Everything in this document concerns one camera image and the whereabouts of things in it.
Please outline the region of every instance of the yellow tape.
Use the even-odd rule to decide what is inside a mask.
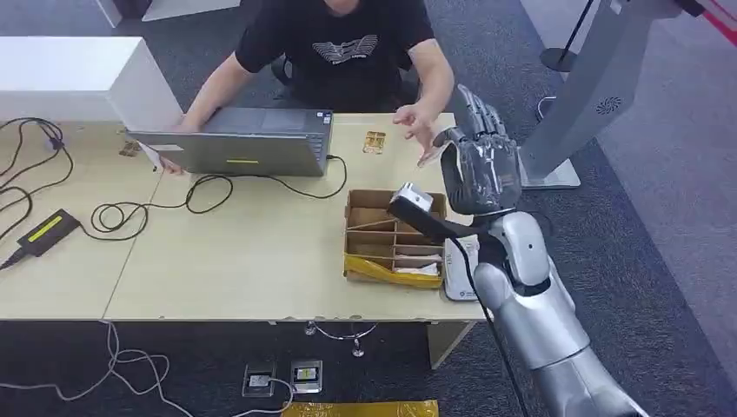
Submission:
[[[345,255],[344,267],[347,271],[353,271],[392,284],[418,288],[439,288],[442,285],[442,278],[439,276],[392,272],[378,263],[354,255]]]
[[[228,159],[227,163],[258,163],[258,161],[250,161],[248,159]]]
[[[320,404],[296,402],[282,417],[440,417],[437,401]]]
[[[45,235],[46,232],[48,232],[49,230],[51,230],[51,228],[56,226],[56,224],[59,223],[61,220],[62,220],[62,217],[60,215],[54,217],[54,220],[46,223],[46,226],[43,226],[36,233],[34,233],[33,236],[29,237],[28,242],[31,242],[31,243],[35,242],[36,240],[38,240],[39,237]]]

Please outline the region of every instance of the black t-shirt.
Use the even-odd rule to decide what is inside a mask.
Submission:
[[[361,0],[342,17],[324,0],[265,0],[236,58],[256,73],[285,54],[296,94],[336,108],[391,96],[407,51],[434,37],[423,0]]]

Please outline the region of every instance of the speaker grille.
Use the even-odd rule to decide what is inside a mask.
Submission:
[[[621,106],[622,99],[619,97],[607,97],[596,105],[596,113],[599,115],[609,115],[617,111]]]

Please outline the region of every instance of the desk leg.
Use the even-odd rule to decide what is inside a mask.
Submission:
[[[428,324],[430,366],[436,370],[474,328],[474,321],[440,321]]]

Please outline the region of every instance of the wooden desk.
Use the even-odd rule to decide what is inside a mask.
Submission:
[[[101,202],[146,202],[153,196],[161,175],[151,172],[148,158],[118,155],[123,147],[119,126],[63,125],[65,141],[75,163],[69,180],[35,195],[29,220],[0,242],[0,260],[16,251],[16,240],[58,209],[66,209],[88,223],[92,209]],[[19,169],[51,155],[44,136],[28,125]],[[17,146],[17,127],[0,132],[0,169],[5,169]],[[63,177],[69,162],[63,154],[54,161],[20,176],[13,184],[34,189]],[[0,206],[17,198],[15,193],[0,196]],[[21,217],[27,203],[0,213],[0,230]],[[121,233],[140,225],[131,224]],[[100,319],[107,307],[133,241],[95,242],[77,230],[49,250],[43,258],[27,258],[0,271],[0,319],[75,320]]]
[[[455,120],[443,115],[442,124]],[[387,134],[383,155],[363,153],[368,131]],[[349,282],[342,276],[350,189],[396,190],[415,182],[425,191],[444,192],[439,165],[418,169],[419,145],[404,140],[404,131],[391,123],[391,115],[336,115],[330,153],[345,159],[349,178],[343,192],[326,201],[301,197],[270,180],[240,179],[234,181],[230,200],[208,215],[155,210],[130,253],[105,318],[440,321],[447,326],[428,331],[439,365],[470,329],[464,321],[482,320],[478,304],[448,301],[437,290]],[[287,181],[300,190],[327,194],[342,177],[341,164],[331,162],[325,178]],[[188,175],[165,175],[153,201],[181,203],[191,182]],[[219,201],[227,187],[224,182],[201,187],[194,205]]]

